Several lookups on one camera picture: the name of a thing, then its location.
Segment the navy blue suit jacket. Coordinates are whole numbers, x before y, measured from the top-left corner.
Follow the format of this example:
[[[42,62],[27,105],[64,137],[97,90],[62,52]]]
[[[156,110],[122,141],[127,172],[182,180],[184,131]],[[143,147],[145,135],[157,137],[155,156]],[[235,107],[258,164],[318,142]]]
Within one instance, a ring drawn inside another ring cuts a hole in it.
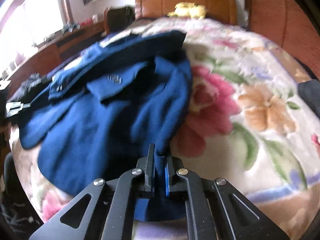
[[[191,96],[185,37],[173,30],[94,44],[75,67],[56,73],[11,130],[17,174],[31,200],[50,186],[76,196],[97,178],[116,179],[154,144],[154,196],[136,202],[135,219],[185,216],[165,191],[170,142]]]

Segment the wooden desk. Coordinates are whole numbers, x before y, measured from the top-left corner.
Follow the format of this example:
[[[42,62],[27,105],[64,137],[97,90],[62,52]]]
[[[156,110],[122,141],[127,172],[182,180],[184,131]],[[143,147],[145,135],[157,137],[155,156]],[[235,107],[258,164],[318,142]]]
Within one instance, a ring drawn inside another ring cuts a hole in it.
[[[9,96],[12,96],[31,74],[38,73],[41,76],[48,74],[68,58],[101,40],[104,31],[104,23],[98,22],[67,33],[40,48],[8,76],[8,80],[11,81]]]

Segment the window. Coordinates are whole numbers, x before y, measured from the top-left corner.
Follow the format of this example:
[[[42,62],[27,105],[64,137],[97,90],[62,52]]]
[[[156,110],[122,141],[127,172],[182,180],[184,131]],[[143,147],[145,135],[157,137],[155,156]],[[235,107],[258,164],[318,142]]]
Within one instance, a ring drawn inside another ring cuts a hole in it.
[[[1,71],[12,72],[72,19],[68,0],[1,0]]]

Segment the red basket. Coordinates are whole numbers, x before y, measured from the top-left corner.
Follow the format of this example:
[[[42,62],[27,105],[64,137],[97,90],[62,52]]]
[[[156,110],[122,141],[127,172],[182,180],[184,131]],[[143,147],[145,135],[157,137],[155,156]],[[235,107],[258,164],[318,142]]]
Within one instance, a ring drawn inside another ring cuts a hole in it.
[[[93,20],[91,18],[88,18],[86,20],[84,20],[83,22],[81,22],[79,25],[81,28],[92,25],[93,24]]]

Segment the wooden chair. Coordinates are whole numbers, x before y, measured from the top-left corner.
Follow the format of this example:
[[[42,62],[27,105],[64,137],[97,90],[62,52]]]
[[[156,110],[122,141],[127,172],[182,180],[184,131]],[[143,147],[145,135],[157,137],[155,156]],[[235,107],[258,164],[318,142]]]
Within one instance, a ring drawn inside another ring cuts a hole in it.
[[[135,10],[132,6],[108,7],[104,11],[103,18],[106,33],[117,33],[135,21]]]

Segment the dark grey garment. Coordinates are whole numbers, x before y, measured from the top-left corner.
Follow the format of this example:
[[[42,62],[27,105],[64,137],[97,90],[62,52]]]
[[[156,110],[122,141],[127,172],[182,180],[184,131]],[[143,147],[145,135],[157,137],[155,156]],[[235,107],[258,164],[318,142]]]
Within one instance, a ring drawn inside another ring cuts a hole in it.
[[[298,95],[320,118],[320,82],[310,80],[298,84]]]

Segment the yellow plush toy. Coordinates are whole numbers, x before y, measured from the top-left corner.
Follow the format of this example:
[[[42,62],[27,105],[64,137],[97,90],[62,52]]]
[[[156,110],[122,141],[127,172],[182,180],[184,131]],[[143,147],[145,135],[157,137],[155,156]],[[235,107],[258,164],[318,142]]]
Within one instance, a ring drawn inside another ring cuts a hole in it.
[[[198,20],[204,19],[208,9],[204,5],[180,2],[175,5],[175,10],[167,13],[168,17],[182,17],[182,18],[195,18]]]

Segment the wooden headboard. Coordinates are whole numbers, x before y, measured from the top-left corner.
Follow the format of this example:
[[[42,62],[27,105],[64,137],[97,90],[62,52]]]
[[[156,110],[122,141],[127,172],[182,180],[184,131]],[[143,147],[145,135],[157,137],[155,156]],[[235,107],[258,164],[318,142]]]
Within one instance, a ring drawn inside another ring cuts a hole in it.
[[[208,17],[237,25],[236,0],[135,0],[135,19],[181,16]]]

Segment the wooden louvred wardrobe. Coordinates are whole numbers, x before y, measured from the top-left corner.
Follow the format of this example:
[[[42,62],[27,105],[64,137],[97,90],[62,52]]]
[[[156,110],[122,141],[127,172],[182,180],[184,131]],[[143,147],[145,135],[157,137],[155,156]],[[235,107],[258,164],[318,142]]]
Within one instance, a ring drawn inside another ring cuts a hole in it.
[[[319,78],[319,34],[294,0],[246,0],[248,27],[275,42]]]

